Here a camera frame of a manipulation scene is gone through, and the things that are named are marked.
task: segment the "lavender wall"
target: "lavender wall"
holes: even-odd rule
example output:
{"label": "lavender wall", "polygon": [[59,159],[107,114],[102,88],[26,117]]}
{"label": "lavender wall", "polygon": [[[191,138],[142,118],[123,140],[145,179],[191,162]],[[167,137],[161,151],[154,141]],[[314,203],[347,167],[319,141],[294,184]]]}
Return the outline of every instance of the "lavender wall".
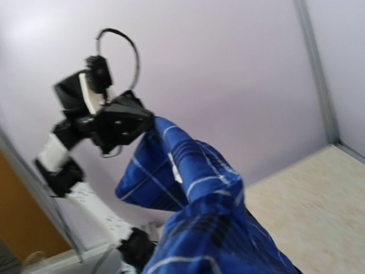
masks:
{"label": "lavender wall", "polygon": [[365,2],[308,0],[340,138],[365,155]]}
{"label": "lavender wall", "polygon": [[[29,163],[62,118],[51,85],[83,67],[104,27],[139,47],[136,93],[145,105],[215,146],[247,183],[326,145],[291,0],[17,0],[0,11],[0,122]],[[132,51],[106,35],[102,52],[122,92],[133,74]],[[105,160],[84,142],[74,156],[119,215],[158,219],[113,195],[133,148]]]}

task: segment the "black cable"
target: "black cable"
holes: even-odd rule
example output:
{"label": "black cable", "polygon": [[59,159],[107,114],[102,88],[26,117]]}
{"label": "black cable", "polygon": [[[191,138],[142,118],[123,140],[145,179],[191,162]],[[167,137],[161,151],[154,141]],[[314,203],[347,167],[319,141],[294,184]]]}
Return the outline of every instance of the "black cable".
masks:
{"label": "black cable", "polygon": [[104,254],[101,256],[101,258],[98,260],[98,262],[95,264],[93,269],[91,270],[90,274],[96,274],[96,272],[99,270],[100,266],[103,264],[103,262],[106,260],[106,258],[109,256],[109,254],[113,251],[114,244],[110,244],[107,250],[104,252]]}
{"label": "black cable", "polygon": [[129,38],[128,36],[126,36],[124,33],[122,33],[119,30],[115,30],[115,29],[111,29],[111,28],[106,28],[100,31],[98,37],[96,37],[96,51],[98,53],[98,55],[101,55],[101,51],[100,51],[100,39],[101,37],[105,34],[105,33],[114,33],[116,35],[119,35],[121,37],[123,37],[124,39],[126,39],[132,46],[134,52],[135,52],[135,57],[136,57],[136,68],[135,68],[135,75],[133,77],[133,81],[130,85],[130,87],[128,88],[129,90],[133,90],[138,82],[139,79],[139,74],[140,74],[140,70],[141,70],[141,64],[140,64],[140,57],[139,57],[139,53],[137,50],[136,45],[134,44],[134,42],[132,41],[131,38]]}
{"label": "black cable", "polygon": [[8,258],[5,255],[0,256],[0,273],[6,272],[10,269],[13,269],[15,267],[19,267],[21,265],[21,263],[16,262],[17,258],[13,258],[10,261],[7,261],[7,260],[8,260]]}
{"label": "black cable", "polygon": [[114,154],[109,155],[109,154],[102,153],[102,157],[105,159],[114,158],[114,157],[118,156],[119,154],[121,154],[121,151],[122,151],[122,146],[118,146],[118,149]]}

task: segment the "floor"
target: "floor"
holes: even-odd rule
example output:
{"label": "floor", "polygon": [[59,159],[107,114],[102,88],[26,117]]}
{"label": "floor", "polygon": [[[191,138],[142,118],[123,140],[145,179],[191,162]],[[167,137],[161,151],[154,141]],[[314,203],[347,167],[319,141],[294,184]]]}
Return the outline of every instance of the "floor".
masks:
{"label": "floor", "polygon": [[365,269],[365,165],[330,146],[246,190],[246,205],[303,273]]}

